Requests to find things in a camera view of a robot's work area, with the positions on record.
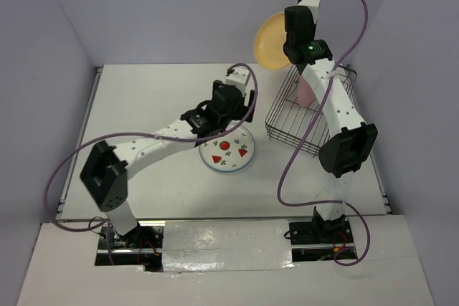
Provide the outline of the yellow plate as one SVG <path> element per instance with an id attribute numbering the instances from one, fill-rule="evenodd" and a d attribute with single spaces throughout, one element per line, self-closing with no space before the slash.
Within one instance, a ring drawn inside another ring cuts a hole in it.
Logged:
<path id="1" fill-rule="evenodd" d="M 283 12 L 272 15 L 258 29 L 253 44 L 256 62 L 267 70 L 280 70 L 290 64 L 283 51 L 286 40 Z"/>

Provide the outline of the white blue-rimmed fruit plate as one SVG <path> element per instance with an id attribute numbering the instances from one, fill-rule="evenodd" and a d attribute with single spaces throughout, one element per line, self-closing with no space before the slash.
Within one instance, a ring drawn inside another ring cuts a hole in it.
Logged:
<path id="1" fill-rule="evenodd" d="M 255 139 L 243 125 L 235 131 L 199 146 L 204 164 L 213 171 L 233 173 L 243 169 L 255 153 Z"/>

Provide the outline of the pink plate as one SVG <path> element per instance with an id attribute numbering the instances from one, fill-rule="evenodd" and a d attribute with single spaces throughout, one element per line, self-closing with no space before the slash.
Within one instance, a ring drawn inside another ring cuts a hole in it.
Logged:
<path id="1" fill-rule="evenodd" d="M 298 78 L 297 93 L 298 104 L 301 107 L 308 107 L 316 99 L 316 96 L 314 95 L 311 86 L 303 78 L 303 76 L 300 76 Z"/>

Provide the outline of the dark wire dish rack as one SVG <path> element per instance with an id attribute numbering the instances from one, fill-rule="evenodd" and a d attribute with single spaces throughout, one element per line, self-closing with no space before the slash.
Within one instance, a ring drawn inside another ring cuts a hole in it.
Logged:
<path id="1" fill-rule="evenodd" d="M 268 137 L 292 147 L 296 147 L 300 143 L 319 106 L 319 102 L 316 100 L 307 106 L 300 105 L 298 81 L 298 72 L 295 67 L 290 67 L 265 118 L 265 129 Z M 321 115 L 301 150 L 316 157 L 319 148 L 329 138 L 325 117 Z"/>

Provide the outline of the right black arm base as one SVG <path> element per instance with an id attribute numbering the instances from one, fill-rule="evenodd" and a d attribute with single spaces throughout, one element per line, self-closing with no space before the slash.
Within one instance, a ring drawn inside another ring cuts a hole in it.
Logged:
<path id="1" fill-rule="evenodd" d="M 357 259 L 349 220 L 341 215 L 324 220 L 313 210 L 307 221 L 290 221 L 284 238 L 291 244 L 293 262 Z"/>

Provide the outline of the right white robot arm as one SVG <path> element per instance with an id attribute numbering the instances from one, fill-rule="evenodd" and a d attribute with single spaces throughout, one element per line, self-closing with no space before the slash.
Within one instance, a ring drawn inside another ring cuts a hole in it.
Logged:
<path id="1" fill-rule="evenodd" d="M 369 157 L 376 140 L 376 125 L 368 124 L 356 110 L 342 82 L 328 45 L 315 39 L 313 12 L 304 5 L 284 10 L 286 41 L 283 51 L 299 75 L 311 87 L 324 115 L 329 139 L 319 149 L 319 161 L 331 175 L 329 186 L 316 199 L 322 204 L 313 211 L 313 237 L 328 242 L 344 220 L 343 202 L 348 198 L 354 173 Z"/>

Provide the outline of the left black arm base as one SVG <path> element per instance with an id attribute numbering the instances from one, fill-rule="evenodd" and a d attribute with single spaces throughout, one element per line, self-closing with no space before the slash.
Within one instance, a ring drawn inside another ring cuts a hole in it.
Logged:
<path id="1" fill-rule="evenodd" d="M 162 272 L 165 226 L 160 223 L 140 226 L 128 239 L 122 239 L 111 224 L 92 230 L 98 235 L 95 266 L 138 266 L 147 272 Z"/>

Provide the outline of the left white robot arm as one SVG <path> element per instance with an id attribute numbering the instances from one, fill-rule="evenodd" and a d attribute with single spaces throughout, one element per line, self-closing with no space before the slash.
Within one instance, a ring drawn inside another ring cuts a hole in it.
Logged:
<path id="1" fill-rule="evenodd" d="M 99 210 L 115 229 L 123 247 L 134 247 L 141 226 L 128 204 L 128 181 L 143 169 L 179 152 L 225 136 L 251 122 L 257 90 L 245 93 L 235 85 L 214 81 L 212 97 L 183 113 L 178 120 L 152 134 L 136 134 L 117 145 L 94 144 L 80 173 Z"/>

